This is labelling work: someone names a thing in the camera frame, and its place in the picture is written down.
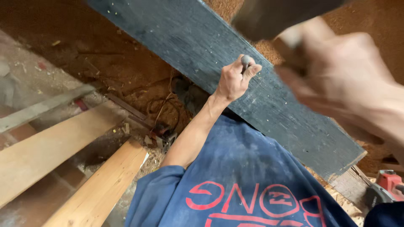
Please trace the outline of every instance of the wrist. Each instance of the wrist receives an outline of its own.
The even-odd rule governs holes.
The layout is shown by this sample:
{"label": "wrist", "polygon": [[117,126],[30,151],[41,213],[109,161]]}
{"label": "wrist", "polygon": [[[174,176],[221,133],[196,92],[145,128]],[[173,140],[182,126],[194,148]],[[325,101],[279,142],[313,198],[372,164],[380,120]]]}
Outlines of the wrist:
{"label": "wrist", "polygon": [[217,92],[214,92],[209,99],[213,106],[221,107],[223,109],[225,109],[231,103],[231,100],[223,95],[218,94]]}

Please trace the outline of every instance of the hand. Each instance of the hand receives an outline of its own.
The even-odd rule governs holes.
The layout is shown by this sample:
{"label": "hand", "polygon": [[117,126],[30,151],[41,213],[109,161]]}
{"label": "hand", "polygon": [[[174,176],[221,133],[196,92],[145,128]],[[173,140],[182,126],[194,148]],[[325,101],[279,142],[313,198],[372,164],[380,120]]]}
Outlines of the hand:
{"label": "hand", "polygon": [[243,70],[242,56],[244,55],[238,56],[232,64],[222,68],[219,84],[214,93],[216,97],[229,103],[240,98],[246,92],[248,82],[262,69],[261,65],[255,64],[254,59],[250,58],[247,70],[241,74]]}
{"label": "hand", "polygon": [[335,118],[350,135],[363,139],[350,132],[352,125],[377,135],[372,124],[378,112],[389,108],[387,103],[392,104],[391,97],[401,88],[372,38],[365,33],[335,36],[319,18],[304,23],[301,32],[307,74],[277,67],[280,78],[299,102]]}

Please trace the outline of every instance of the black wooden board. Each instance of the black wooden board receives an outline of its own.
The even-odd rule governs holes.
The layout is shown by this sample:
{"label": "black wooden board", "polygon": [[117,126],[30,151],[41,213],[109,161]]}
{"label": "black wooden board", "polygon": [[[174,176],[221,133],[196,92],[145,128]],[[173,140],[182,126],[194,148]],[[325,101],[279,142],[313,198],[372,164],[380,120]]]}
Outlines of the black wooden board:
{"label": "black wooden board", "polygon": [[330,119],[294,99],[272,64],[198,0],[88,0],[89,5],[209,93],[239,54],[263,66],[230,108],[331,181],[366,152]]}

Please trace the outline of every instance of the blue t-shirt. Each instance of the blue t-shirt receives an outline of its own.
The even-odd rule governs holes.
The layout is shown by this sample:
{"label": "blue t-shirt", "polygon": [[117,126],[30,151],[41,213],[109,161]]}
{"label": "blue t-shirt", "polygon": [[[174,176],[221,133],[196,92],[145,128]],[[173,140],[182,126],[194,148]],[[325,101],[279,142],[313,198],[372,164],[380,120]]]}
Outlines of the blue t-shirt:
{"label": "blue t-shirt", "polygon": [[125,226],[356,226],[274,139],[220,116],[195,161],[137,182]]}

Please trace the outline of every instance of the pale wood plank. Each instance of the pale wood plank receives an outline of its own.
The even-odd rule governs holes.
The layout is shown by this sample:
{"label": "pale wood plank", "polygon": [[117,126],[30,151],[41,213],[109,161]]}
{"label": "pale wood plank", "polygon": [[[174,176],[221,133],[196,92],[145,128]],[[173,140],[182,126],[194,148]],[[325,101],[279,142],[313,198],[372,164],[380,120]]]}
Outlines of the pale wood plank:
{"label": "pale wood plank", "polygon": [[139,171],[146,154],[138,142],[129,139],[43,227],[101,226]]}
{"label": "pale wood plank", "polygon": [[0,151],[0,208],[126,116],[107,101]]}
{"label": "pale wood plank", "polygon": [[337,192],[351,201],[364,214],[369,212],[365,205],[364,195],[371,184],[372,182],[356,165],[330,183]]}
{"label": "pale wood plank", "polygon": [[64,94],[57,95],[18,112],[12,113],[0,119],[0,133],[12,130],[22,124],[28,123],[42,114],[58,107],[67,104],[75,98],[83,96],[95,90],[95,87],[85,84],[79,88],[70,90]]}

